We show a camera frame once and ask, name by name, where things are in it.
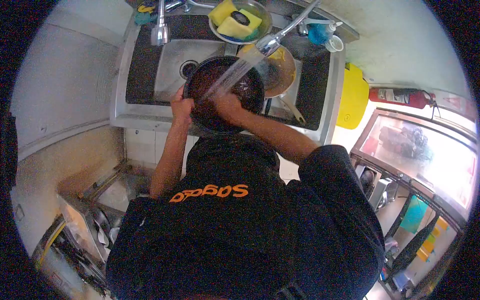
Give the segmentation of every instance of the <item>water stream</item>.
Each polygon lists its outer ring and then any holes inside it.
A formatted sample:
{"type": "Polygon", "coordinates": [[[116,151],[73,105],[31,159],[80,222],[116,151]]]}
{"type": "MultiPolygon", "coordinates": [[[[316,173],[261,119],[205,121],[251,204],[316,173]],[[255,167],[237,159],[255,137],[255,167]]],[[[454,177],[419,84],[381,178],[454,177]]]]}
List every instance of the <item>water stream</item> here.
{"type": "Polygon", "coordinates": [[[203,99],[221,97],[229,93],[233,85],[264,58],[265,56],[256,47],[249,49],[215,81],[204,94],[203,99]]]}

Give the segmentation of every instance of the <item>faucet spout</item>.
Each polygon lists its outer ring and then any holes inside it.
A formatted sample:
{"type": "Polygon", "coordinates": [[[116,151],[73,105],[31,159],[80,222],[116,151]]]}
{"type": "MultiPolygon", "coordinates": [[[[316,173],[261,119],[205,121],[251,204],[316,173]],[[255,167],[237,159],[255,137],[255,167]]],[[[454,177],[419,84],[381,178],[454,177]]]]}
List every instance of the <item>faucet spout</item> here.
{"type": "Polygon", "coordinates": [[[279,47],[280,47],[280,40],[287,35],[287,33],[295,28],[303,19],[308,17],[308,14],[320,3],[321,0],[314,0],[312,1],[305,9],[302,11],[301,14],[298,15],[287,27],[283,30],[280,30],[275,35],[265,35],[262,37],[255,46],[265,56],[272,55],[279,47]]]}
{"type": "Polygon", "coordinates": [[[150,33],[150,43],[152,46],[161,46],[170,41],[170,29],[165,21],[165,0],[158,1],[158,17],[156,26],[150,33]]]}

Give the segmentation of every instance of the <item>black frying pan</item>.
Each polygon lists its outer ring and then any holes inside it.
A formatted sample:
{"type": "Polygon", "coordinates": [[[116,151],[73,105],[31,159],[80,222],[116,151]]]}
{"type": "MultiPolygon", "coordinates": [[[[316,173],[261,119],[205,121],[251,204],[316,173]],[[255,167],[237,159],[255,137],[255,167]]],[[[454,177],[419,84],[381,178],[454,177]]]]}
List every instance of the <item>black frying pan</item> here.
{"type": "MultiPolygon", "coordinates": [[[[210,86],[239,58],[235,56],[215,56],[204,60],[188,77],[183,89],[184,98],[193,98],[195,108],[191,113],[192,121],[200,128],[215,134],[236,134],[242,131],[240,127],[225,122],[216,112],[211,101],[201,100],[210,86]]],[[[248,86],[246,91],[235,84],[232,92],[239,97],[241,106],[253,113],[260,113],[264,103],[264,84],[260,74],[251,68],[240,82],[248,86]]]]}

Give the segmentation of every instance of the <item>fire extinguisher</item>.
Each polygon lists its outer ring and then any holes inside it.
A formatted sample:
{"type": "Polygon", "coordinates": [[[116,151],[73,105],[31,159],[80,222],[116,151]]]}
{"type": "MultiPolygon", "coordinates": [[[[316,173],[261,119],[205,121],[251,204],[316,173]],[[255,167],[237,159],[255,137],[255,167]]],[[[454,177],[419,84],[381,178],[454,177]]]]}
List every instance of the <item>fire extinguisher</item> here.
{"type": "Polygon", "coordinates": [[[423,109],[425,105],[435,107],[435,95],[414,88],[372,88],[370,101],[410,106],[423,109]]]}

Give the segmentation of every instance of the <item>frying pan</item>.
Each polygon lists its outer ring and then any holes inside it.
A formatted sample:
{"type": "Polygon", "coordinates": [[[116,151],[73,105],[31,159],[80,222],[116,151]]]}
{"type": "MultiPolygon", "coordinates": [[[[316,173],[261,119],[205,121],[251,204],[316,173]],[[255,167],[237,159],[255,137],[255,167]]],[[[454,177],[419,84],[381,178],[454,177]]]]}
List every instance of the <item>frying pan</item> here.
{"type": "MultiPolygon", "coordinates": [[[[239,51],[238,56],[241,57],[251,47],[253,45],[244,46],[239,51]]],[[[305,118],[287,95],[287,90],[293,84],[297,75],[295,61],[290,51],[284,46],[280,46],[272,55],[257,64],[255,69],[258,70],[264,82],[265,98],[278,97],[288,106],[297,121],[305,124],[305,118]]]]}
{"type": "MultiPolygon", "coordinates": [[[[216,112],[213,104],[203,95],[210,86],[239,58],[235,56],[215,56],[204,60],[188,77],[183,89],[184,98],[193,98],[195,108],[190,117],[195,125],[214,134],[235,134],[242,128],[225,122],[216,112]]],[[[264,104],[264,84],[255,68],[251,68],[232,92],[239,97],[241,106],[253,113],[260,113],[264,104]]]]}

